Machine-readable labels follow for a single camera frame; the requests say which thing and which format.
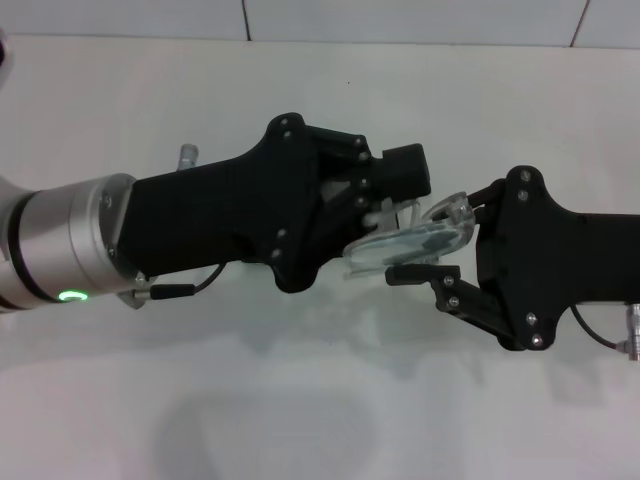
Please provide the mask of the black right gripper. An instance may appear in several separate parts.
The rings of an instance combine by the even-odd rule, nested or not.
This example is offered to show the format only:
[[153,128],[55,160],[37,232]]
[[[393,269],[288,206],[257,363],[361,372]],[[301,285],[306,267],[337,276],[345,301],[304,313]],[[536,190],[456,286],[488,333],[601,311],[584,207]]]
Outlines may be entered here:
[[458,266],[387,268],[389,286],[429,283],[436,308],[494,336],[512,351],[544,350],[572,306],[640,303],[640,215],[579,213],[560,206],[542,173],[511,169],[468,195],[477,279]]

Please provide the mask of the clear white glasses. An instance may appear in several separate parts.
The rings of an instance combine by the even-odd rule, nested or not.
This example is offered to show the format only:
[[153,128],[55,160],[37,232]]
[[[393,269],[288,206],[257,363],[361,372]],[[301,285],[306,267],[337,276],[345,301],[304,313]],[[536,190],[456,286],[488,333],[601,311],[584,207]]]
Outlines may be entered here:
[[476,219],[466,193],[453,194],[422,212],[418,200],[367,214],[374,231],[347,245],[342,253],[347,278],[382,274],[407,264],[436,264],[465,247]]

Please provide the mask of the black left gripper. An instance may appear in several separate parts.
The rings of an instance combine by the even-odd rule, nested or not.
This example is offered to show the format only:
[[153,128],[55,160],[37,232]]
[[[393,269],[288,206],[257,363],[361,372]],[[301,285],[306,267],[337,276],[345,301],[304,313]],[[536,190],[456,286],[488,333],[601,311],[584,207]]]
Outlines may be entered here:
[[319,270],[307,246],[319,187],[309,127],[284,114],[239,157],[135,181],[121,253],[148,276],[252,260],[282,291],[304,291]]

